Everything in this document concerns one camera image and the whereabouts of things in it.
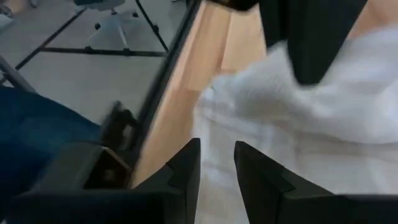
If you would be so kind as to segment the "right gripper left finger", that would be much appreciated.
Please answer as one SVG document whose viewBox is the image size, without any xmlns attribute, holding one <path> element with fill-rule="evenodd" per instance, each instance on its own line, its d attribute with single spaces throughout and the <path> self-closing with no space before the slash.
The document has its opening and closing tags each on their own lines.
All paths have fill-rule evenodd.
<svg viewBox="0 0 398 224">
<path fill-rule="evenodd" d="M 194 224 L 200 184 L 200 139 L 193 138 L 135 187 L 146 196 L 138 224 Z"/>
</svg>

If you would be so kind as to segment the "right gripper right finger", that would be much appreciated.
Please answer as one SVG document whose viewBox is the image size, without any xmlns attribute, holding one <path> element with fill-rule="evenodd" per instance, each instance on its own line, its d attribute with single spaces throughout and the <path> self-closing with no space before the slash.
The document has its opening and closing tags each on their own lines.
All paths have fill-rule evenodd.
<svg viewBox="0 0 398 224">
<path fill-rule="evenodd" d="M 250 224 L 331 223 L 338 197 L 243 141 L 234 163 Z"/>
</svg>

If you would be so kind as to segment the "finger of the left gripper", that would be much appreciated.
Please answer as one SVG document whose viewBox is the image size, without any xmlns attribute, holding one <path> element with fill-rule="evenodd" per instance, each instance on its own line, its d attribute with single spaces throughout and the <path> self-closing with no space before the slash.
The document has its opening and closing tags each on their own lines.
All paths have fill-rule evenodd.
<svg viewBox="0 0 398 224">
<path fill-rule="evenodd" d="M 367 0 L 289 0 L 288 50 L 300 85 L 319 83 Z"/>
<path fill-rule="evenodd" d="M 272 47 L 287 36 L 289 0 L 259 0 L 259 12 L 266 47 Z"/>
</svg>

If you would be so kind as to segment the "white checked towel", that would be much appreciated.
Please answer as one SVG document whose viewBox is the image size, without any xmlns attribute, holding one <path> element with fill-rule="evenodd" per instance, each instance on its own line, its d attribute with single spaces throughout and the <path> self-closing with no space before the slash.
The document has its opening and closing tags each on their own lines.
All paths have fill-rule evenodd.
<svg viewBox="0 0 398 224">
<path fill-rule="evenodd" d="M 338 197 L 331 223 L 398 224 L 398 26 L 344 43 L 320 83 L 294 78 L 287 45 L 206 87 L 195 224 L 250 224 L 234 147 L 243 141 Z"/>
</svg>

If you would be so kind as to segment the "white office chair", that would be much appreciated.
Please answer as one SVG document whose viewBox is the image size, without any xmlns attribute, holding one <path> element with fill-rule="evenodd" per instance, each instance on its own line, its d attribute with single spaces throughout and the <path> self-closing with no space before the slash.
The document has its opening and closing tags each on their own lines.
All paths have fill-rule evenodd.
<svg viewBox="0 0 398 224">
<path fill-rule="evenodd" d="M 126 39 L 126 32 L 123 26 L 122 14 L 116 11 L 116 7 L 123 5 L 126 0 L 71 0 L 74 5 L 82 7 L 83 9 L 91 9 L 96 11 L 109 11 L 110 15 L 101 22 L 95 24 L 95 33 L 87 39 L 85 50 L 92 50 L 92 42 L 99 36 L 99 33 L 105 27 L 115 28 L 118 37 L 123 45 L 123 50 L 130 50 Z"/>
</svg>

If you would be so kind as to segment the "person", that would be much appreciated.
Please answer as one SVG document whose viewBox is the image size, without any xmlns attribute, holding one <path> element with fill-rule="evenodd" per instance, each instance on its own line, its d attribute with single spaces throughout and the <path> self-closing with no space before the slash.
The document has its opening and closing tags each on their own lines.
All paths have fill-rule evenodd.
<svg viewBox="0 0 398 224">
<path fill-rule="evenodd" d="M 36 93 L 0 87 L 0 203 L 28 190 L 61 147 L 98 141 L 100 126 Z"/>
</svg>

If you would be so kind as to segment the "black metal table frame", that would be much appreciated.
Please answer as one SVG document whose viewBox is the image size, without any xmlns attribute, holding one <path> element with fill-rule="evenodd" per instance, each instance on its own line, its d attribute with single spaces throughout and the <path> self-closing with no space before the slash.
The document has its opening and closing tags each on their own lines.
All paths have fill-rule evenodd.
<svg viewBox="0 0 398 224">
<path fill-rule="evenodd" d="M 155 80 L 152 83 L 138 114 L 137 124 L 134 127 L 134 133 L 132 134 L 131 139 L 131 150 L 123 156 L 131 166 L 135 166 L 139 160 L 141 147 L 150 130 L 152 120 L 154 119 L 155 113 L 177 64 L 177 60 L 183 49 L 187 36 L 192 28 L 193 21 L 195 20 L 198 9 L 200 8 L 200 4 L 201 0 L 190 0 L 187 11 L 171 43 L 169 52 L 160 66 L 158 73 L 155 76 Z"/>
</svg>

